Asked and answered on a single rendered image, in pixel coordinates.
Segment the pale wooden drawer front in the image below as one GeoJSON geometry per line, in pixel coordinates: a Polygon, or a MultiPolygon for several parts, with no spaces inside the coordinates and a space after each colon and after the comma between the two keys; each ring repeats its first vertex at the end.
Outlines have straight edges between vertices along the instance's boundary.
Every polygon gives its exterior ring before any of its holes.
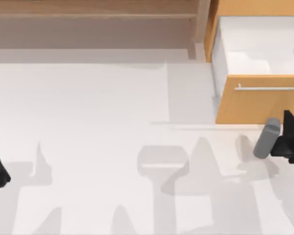
{"type": "Polygon", "coordinates": [[[294,75],[228,75],[216,124],[264,124],[283,121],[284,110],[294,115],[294,91],[235,91],[243,87],[294,87],[294,75]]]}

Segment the white drawer box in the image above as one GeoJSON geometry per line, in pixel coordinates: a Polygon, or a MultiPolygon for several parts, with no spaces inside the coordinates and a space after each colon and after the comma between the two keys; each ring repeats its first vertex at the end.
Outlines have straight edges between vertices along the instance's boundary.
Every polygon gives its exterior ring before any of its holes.
{"type": "Polygon", "coordinates": [[[216,106],[228,75],[294,75],[294,16],[219,17],[211,59],[216,106]]]}

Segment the wooden cabinet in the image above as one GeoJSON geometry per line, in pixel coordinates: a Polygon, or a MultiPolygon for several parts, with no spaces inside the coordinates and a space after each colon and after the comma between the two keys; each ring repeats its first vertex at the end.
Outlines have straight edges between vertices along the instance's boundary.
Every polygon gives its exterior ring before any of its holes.
{"type": "Polygon", "coordinates": [[[203,43],[207,63],[221,16],[294,16],[294,0],[211,0],[203,43]]]}

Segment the open wooden shelf unit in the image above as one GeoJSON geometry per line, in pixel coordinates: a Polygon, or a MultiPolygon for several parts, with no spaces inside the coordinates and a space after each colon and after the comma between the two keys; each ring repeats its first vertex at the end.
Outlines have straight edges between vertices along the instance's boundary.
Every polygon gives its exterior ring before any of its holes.
{"type": "Polygon", "coordinates": [[[211,0],[0,0],[0,17],[187,19],[189,59],[203,42],[211,0]]]}

